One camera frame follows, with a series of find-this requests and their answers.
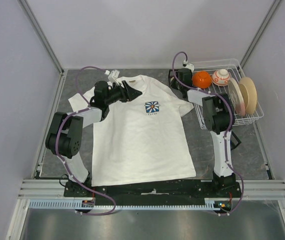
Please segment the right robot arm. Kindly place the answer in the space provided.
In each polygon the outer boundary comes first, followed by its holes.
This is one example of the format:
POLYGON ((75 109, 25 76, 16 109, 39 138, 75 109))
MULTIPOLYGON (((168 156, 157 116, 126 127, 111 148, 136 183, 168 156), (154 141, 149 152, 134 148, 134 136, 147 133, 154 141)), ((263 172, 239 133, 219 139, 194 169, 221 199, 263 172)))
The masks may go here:
POLYGON ((236 175, 231 161, 231 135, 235 118, 226 93, 209 93, 192 87, 192 71, 189 68, 170 69, 168 84, 182 93, 188 102, 202 107, 202 117, 210 132, 214 148, 212 193, 223 197, 236 185, 236 175))

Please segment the white t-shirt with flower print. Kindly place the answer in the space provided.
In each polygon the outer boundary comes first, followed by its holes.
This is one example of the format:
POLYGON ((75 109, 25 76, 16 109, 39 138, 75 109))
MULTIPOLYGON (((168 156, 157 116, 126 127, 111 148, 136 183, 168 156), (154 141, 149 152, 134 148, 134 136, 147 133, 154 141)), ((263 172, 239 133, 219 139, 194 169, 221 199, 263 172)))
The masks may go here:
POLYGON ((111 104, 107 117, 93 125, 92 185, 195 177, 182 122, 193 105, 152 77, 124 80, 142 95, 111 104))

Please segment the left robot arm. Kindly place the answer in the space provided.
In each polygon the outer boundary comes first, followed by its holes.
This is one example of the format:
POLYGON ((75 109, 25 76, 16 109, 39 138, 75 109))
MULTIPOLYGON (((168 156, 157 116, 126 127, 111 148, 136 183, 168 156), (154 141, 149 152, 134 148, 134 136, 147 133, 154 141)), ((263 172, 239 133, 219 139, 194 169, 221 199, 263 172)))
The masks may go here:
POLYGON ((45 140, 45 147, 57 156, 67 171, 68 179, 75 184, 75 191, 82 197, 93 193, 87 181, 89 172, 79 154, 83 129, 103 121, 109 113, 109 105, 116 102, 131 102, 143 93, 131 87, 125 80, 109 85, 98 81, 94 94, 84 109, 72 113, 56 112, 45 140))

